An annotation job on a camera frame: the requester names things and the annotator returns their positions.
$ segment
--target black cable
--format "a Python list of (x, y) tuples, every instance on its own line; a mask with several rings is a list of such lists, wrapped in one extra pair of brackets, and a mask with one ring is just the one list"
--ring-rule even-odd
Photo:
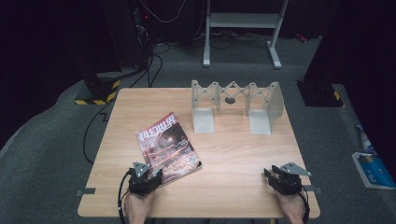
[(89, 123), (88, 126), (87, 126), (87, 129), (85, 129), (84, 138), (83, 138), (83, 141), (82, 141), (82, 152), (84, 153), (85, 160), (86, 160), (87, 162), (89, 162), (90, 164), (93, 164), (93, 161), (91, 161), (90, 158), (88, 158), (88, 155), (87, 155), (87, 152), (86, 152), (86, 148), (85, 148), (85, 143), (86, 143), (86, 139), (87, 139), (88, 130), (90, 129), (91, 124), (93, 123), (93, 120), (94, 120), (104, 109), (106, 109), (109, 105), (113, 104), (113, 102), (115, 102), (115, 100), (116, 100), (116, 98), (114, 98), (112, 102), (110, 102), (109, 104), (105, 105), (102, 109), (100, 109), (100, 110), (93, 116), (93, 118), (91, 119), (90, 123)]
[(118, 196), (117, 205), (119, 206), (118, 209), (119, 209), (120, 221), (121, 221), (122, 224), (125, 224), (125, 218), (124, 218), (123, 211), (122, 211), (122, 198), (121, 198), (121, 192), (122, 192), (123, 182), (125, 181), (126, 177), (127, 177), (128, 175), (130, 175), (130, 174), (131, 174), (131, 170), (128, 170), (128, 172), (125, 173), (124, 177), (123, 177), (122, 180), (121, 180), (120, 188), (119, 188), (119, 196)]
[(158, 74), (160, 73), (160, 70), (163, 68), (163, 59), (160, 56), (156, 55), (156, 54), (153, 54), (153, 56), (155, 56), (158, 59), (160, 59), (161, 65), (160, 65), (160, 68), (158, 68), (157, 72), (155, 73), (154, 78), (151, 80), (151, 83), (149, 83), (149, 85), (148, 85), (150, 88), (152, 87), (152, 83), (154, 82), (154, 79), (158, 76)]
[(136, 84), (146, 73), (148, 73), (149, 72), (149, 69), (150, 69), (150, 67), (151, 67), (151, 65), (152, 65), (152, 61), (153, 61), (153, 58), (152, 58), (152, 56), (151, 56), (151, 61), (150, 61), (150, 63), (148, 64), (148, 67), (146, 68), (146, 71), (131, 85), (131, 86), (129, 86), (129, 88), (132, 88), (133, 86), (134, 86), (134, 84)]
[(302, 187), (305, 191), (306, 198), (303, 196), (303, 194), (301, 192), (298, 192), (298, 195), (300, 195), (300, 197), (304, 201), (305, 211), (304, 211), (304, 216), (303, 216), (303, 222), (306, 224), (308, 222), (309, 212), (311, 211), (311, 209), (310, 209), (309, 203), (308, 203), (308, 192), (306, 191), (304, 186), (302, 186)]

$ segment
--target dark background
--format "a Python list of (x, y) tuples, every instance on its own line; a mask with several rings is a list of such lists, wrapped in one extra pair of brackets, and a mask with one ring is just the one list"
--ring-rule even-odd
[[(165, 2), (158, 1), (156, 6), (165, 7)], [(212, 10), (277, 12), (279, 2), (213, 1)], [(96, 6), (87, 13), (91, 13), (92, 20), (106, 22), (100, 14), (100, 4)], [(162, 26), (154, 21), (160, 35), (191, 40), (199, 28), (202, 2), (187, 0), (185, 7), (193, 13), (182, 12), (175, 24)], [(60, 93), (83, 76), (64, 45), (61, 27), (51, 16), (49, 1), (2, 1), (0, 8), (3, 98), (0, 145), (3, 146), (23, 123), (54, 105)], [(153, 10), (161, 14), (158, 8)], [(304, 81), (345, 85), (364, 130), (385, 163), (390, 164), (388, 168), (393, 175), (396, 173), (392, 155), (396, 124), (391, 117), (395, 108), (392, 97), (396, 95), (392, 82), (396, 74), (395, 9), (391, 0), (293, 0), (279, 35), (294, 38), (300, 34), (308, 39), (324, 35)], [(201, 29), (205, 29), (205, 18)]]

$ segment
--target human arm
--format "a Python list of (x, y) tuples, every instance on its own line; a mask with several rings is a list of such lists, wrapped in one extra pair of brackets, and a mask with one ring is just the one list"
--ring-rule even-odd
[(280, 209), (285, 215), (289, 224), (304, 224), (304, 201), (298, 194), (283, 195), (275, 190), (275, 195), (279, 201)]
[(124, 213), (128, 217), (129, 224), (143, 224), (151, 210), (154, 201), (155, 190), (146, 197), (140, 197), (128, 192), (125, 196)]

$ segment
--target metal stand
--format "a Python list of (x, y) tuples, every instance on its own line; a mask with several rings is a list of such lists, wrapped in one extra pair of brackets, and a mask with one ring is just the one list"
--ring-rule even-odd
[[(228, 92), (230, 88), (236, 91), (230, 93)], [(271, 83), (267, 88), (258, 88), (253, 82), (244, 88), (239, 87), (235, 82), (231, 82), (225, 88), (222, 88), (218, 82), (213, 82), (207, 88), (203, 88), (198, 81), (193, 80), (191, 82), (191, 108), (195, 133), (215, 131), (212, 107), (200, 108), (199, 101), (206, 97), (219, 111), (221, 94), (226, 96), (225, 102), (228, 104), (233, 104), (237, 95), (245, 96), (246, 114), (249, 117), (250, 130), (253, 134), (271, 134), (275, 120), (283, 114), (283, 95), (277, 82)], [(256, 97), (262, 99), (261, 108), (251, 108), (250, 102)]]
[(211, 13), (210, 0), (207, 0), (204, 67), (210, 66), (210, 27), (240, 27), (240, 28), (273, 28), (274, 34), (267, 46), (271, 54), (275, 69), (282, 67), (275, 50), (275, 44), (279, 30), (285, 16), (289, 0), (283, 0), (279, 13), (257, 14), (257, 13)]

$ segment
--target black equipment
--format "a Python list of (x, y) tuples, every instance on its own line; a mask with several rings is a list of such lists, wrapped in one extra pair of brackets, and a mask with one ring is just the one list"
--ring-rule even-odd
[(128, 175), (131, 176), (129, 179), (128, 191), (140, 197), (145, 197), (150, 194), (163, 183), (163, 169), (161, 169), (155, 176), (149, 178), (149, 165), (134, 161), (134, 168), (130, 168), (128, 170), (120, 183), (118, 207), (120, 221), (122, 224), (125, 224), (125, 219), (122, 212), (121, 191), (123, 182)]
[[(309, 219), (309, 203), (308, 203), (308, 194), (306, 193), (306, 189), (301, 183), (300, 175), (309, 175), (311, 173), (307, 172), (305, 169), (301, 168), (297, 164), (293, 162), (289, 162), (278, 168), (277, 166), (272, 166), (272, 171), (276, 175), (272, 175), (272, 173), (266, 169), (264, 169), (264, 175), (268, 178), (268, 184), (277, 190), (280, 194), (283, 195), (294, 195), (298, 194), (304, 201), (305, 212), (303, 221), (306, 223)], [(306, 198), (301, 194), (301, 191), (304, 189)]]

